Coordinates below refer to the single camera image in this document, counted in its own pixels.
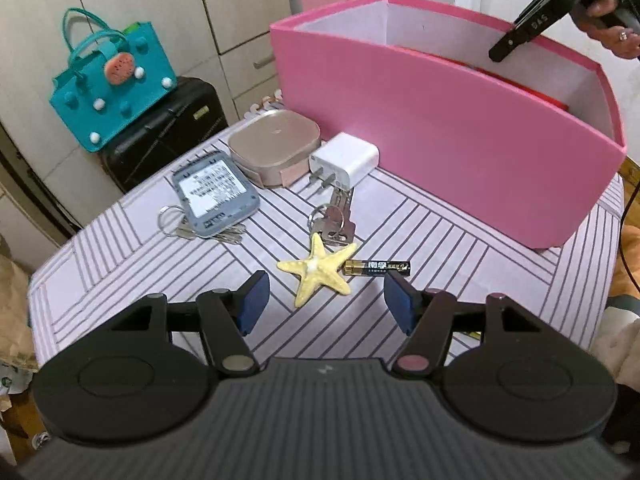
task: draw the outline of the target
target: power adapter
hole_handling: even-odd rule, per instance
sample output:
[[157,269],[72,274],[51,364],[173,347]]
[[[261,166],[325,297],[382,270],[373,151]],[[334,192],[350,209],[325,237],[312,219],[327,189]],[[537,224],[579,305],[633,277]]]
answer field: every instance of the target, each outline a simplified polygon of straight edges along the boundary
[[322,180],[323,187],[350,190],[380,161],[378,148],[344,132],[309,155],[311,180]]

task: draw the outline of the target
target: starfish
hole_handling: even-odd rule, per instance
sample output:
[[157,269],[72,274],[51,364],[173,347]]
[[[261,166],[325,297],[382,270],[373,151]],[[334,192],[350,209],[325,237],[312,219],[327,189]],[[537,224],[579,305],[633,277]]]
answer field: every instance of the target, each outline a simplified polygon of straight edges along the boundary
[[284,272],[300,276],[294,306],[300,308],[321,285],[326,285],[339,294],[351,293],[349,283],[338,274],[340,266],[353,256],[356,244],[349,244],[333,254],[327,254],[318,233],[311,236],[311,254],[306,260],[278,262],[277,267]]

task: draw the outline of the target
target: striped tablecloth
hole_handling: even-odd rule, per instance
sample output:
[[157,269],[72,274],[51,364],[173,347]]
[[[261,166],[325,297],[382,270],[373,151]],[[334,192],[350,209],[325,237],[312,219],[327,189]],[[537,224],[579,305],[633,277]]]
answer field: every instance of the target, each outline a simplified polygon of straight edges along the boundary
[[[308,255],[306,217],[328,202],[304,177],[290,189],[261,190],[260,211],[245,221],[240,246],[168,238],[158,231],[161,207],[177,204],[172,170],[212,147],[227,150],[228,128],[128,193],[63,246],[33,276],[29,297],[38,362],[150,292],[189,301],[217,287],[234,289],[266,270],[271,298],[246,341],[259,362],[270,356],[359,358],[389,362],[405,341],[382,297],[380,278],[350,277],[351,295],[321,288],[293,309],[296,277],[279,260]],[[503,292],[587,348],[612,278],[623,205],[616,176],[562,248],[532,251],[433,195],[386,171],[374,170],[355,189],[356,258],[410,260],[415,288],[446,289],[483,302]],[[199,338],[174,343],[202,355]],[[459,334],[449,358],[478,342]]]

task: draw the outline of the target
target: teal bag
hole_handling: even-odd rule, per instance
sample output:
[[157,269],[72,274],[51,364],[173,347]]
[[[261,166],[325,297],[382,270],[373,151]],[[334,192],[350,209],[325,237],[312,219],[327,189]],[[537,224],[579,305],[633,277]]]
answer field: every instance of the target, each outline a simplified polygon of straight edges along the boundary
[[[72,12],[84,14],[102,30],[75,48],[67,35]],[[97,152],[126,126],[177,86],[174,70],[151,23],[114,30],[84,9],[67,9],[62,35],[71,54],[68,68],[53,79],[49,102],[81,146]],[[81,54],[92,45],[87,56]]]

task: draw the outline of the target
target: battery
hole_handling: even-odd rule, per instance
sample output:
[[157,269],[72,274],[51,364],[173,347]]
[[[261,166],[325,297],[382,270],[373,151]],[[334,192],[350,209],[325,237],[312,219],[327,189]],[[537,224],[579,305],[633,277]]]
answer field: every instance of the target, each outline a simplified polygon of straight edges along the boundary
[[411,274],[411,262],[385,260],[347,260],[344,273],[347,276],[384,276],[388,270],[397,270],[400,276]]

